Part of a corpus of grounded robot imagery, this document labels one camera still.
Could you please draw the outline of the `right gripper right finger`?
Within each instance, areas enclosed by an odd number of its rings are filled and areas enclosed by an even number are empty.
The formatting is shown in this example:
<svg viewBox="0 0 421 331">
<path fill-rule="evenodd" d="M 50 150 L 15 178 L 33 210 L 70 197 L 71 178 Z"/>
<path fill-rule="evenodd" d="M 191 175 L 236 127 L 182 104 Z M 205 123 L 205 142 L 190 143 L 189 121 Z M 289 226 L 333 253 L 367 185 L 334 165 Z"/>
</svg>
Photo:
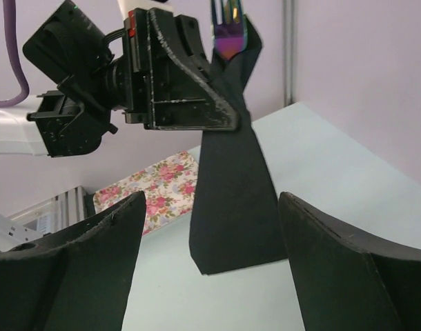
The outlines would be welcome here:
<svg viewBox="0 0 421 331">
<path fill-rule="evenodd" d="M 306 330 L 421 330 L 421 250 L 363 231 L 291 194 L 279 198 Z"/>
</svg>

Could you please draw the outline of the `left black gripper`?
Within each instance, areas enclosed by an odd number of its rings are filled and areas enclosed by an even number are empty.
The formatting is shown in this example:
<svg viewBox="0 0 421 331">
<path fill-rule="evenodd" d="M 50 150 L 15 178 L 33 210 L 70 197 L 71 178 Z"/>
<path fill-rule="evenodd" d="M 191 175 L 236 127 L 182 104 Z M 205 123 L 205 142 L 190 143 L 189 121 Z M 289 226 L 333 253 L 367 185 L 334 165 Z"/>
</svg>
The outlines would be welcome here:
<svg viewBox="0 0 421 331">
<path fill-rule="evenodd" d="M 239 116 L 211 85 L 196 18 L 159 8 L 128 12 L 123 55 L 104 78 L 126 123 L 147 130 L 233 131 Z"/>
</svg>

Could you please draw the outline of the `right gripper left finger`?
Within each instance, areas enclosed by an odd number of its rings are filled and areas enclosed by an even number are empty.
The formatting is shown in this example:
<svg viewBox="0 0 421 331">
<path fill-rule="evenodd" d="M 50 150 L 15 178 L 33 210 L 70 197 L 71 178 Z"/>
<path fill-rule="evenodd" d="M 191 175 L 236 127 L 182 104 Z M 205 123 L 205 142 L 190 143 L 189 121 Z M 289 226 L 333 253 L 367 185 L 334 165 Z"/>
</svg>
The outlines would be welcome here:
<svg viewBox="0 0 421 331">
<path fill-rule="evenodd" d="M 146 217 L 135 192 L 0 252 L 0 330 L 120 330 Z"/>
</svg>

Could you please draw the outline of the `iridescent rainbow fork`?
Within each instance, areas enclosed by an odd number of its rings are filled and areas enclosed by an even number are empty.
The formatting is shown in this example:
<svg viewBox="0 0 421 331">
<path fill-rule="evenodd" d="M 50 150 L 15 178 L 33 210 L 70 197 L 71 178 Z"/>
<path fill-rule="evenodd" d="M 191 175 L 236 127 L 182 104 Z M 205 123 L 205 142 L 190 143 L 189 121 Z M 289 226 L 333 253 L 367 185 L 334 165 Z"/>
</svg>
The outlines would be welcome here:
<svg viewBox="0 0 421 331">
<path fill-rule="evenodd" d="M 217 18 L 217 3 L 210 1 L 213 47 L 225 61 L 243 52 L 247 46 L 248 32 L 242 2 L 220 1 L 221 22 Z"/>
</svg>

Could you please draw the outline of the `black paper napkin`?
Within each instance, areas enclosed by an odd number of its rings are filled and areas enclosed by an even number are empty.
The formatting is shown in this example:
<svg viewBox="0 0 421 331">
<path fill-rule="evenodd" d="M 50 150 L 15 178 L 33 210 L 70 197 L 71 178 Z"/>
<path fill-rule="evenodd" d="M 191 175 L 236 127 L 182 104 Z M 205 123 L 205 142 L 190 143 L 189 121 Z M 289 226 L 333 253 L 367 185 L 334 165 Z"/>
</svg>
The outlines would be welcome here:
<svg viewBox="0 0 421 331">
<path fill-rule="evenodd" d="M 246 49 L 229 62 L 215 55 L 211 85 L 239 116 L 234 131 L 205 131 L 190 220 L 190 255 L 204 275 L 285 260 L 277 193 L 244 100 L 262 49 L 246 22 Z"/>
</svg>

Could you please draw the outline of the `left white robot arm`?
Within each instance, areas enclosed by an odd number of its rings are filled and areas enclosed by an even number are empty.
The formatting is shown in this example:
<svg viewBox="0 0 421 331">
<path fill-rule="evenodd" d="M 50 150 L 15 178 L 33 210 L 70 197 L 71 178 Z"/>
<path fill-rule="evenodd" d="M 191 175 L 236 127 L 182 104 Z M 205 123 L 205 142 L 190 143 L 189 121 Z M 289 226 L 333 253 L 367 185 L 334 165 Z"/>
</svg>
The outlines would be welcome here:
<svg viewBox="0 0 421 331">
<path fill-rule="evenodd" d="M 64 1 L 23 46 L 56 84 L 29 110 L 0 103 L 0 154 L 90 154 L 120 110 L 147 130 L 233 131 L 239 116 L 209 77 L 197 21 L 165 1 L 120 1 L 123 26 L 104 34 Z"/>
</svg>

